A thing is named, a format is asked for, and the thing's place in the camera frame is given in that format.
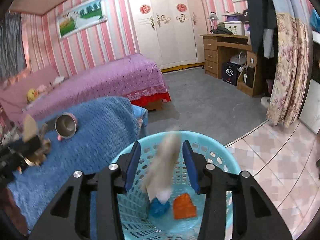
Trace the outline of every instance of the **white wardrobe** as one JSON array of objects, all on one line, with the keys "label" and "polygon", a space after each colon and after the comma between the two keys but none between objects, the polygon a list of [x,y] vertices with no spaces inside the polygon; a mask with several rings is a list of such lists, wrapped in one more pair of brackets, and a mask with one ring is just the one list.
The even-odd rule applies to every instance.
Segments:
[{"label": "white wardrobe", "polygon": [[201,0],[129,0],[140,53],[160,69],[204,62]]}]

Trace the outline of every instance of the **tiled floor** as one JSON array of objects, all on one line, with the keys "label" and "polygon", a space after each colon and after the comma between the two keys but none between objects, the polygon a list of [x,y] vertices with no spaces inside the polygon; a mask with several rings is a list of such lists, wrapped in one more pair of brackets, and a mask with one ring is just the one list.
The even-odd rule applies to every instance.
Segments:
[{"label": "tiled floor", "polygon": [[[297,239],[320,207],[320,139],[299,121],[287,129],[268,121],[226,147],[241,170],[255,177]],[[231,235],[229,228],[226,240]]]}]

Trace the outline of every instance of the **yellow stuffed toy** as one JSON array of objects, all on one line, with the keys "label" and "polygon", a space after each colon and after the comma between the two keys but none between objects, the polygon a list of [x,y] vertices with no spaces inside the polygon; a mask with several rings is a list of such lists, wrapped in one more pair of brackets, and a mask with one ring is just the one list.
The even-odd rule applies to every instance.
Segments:
[{"label": "yellow stuffed toy", "polygon": [[27,93],[28,102],[31,103],[35,101],[40,95],[47,95],[53,89],[51,83],[47,87],[45,85],[40,85],[37,89],[31,88]]},{"label": "yellow stuffed toy", "polygon": [[39,96],[39,92],[37,90],[35,90],[34,88],[29,89],[27,93],[27,99],[29,102],[35,101],[38,96]]}]

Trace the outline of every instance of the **red bed skirt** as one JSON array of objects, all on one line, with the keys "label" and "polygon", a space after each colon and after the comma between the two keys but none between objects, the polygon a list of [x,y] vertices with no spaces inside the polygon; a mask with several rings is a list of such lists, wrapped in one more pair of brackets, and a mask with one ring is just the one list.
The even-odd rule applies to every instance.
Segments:
[{"label": "red bed skirt", "polygon": [[154,94],[152,96],[142,96],[138,100],[131,101],[131,104],[136,105],[136,106],[145,107],[150,102],[154,102],[157,100],[162,100],[165,103],[165,102],[171,101],[171,98],[169,96],[169,93],[165,92],[165,93]]}]

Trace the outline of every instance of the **wooden desk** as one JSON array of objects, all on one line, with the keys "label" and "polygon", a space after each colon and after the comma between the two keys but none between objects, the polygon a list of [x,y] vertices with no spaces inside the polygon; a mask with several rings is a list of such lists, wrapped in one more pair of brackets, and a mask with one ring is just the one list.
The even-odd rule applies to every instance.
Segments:
[{"label": "wooden desk", "polygon": [[250,60],[247,64],[255,67],[253,87],[250,88],[238,80],[237,88],[242,92],[252,96],[261,93],[261,69],[260,58],[252,52],[252,47],[248,45],[247,36],[241,35],[225,35],[225,34],[202,34],[204,43],[204,69],[205,73],[215,78],[221,79],[221,67],[222,63],[230,61],[230,58],[236,54],[239,54],[241,50],[251,52],[251,57],[254,57],[254,64],[250,64]]}]

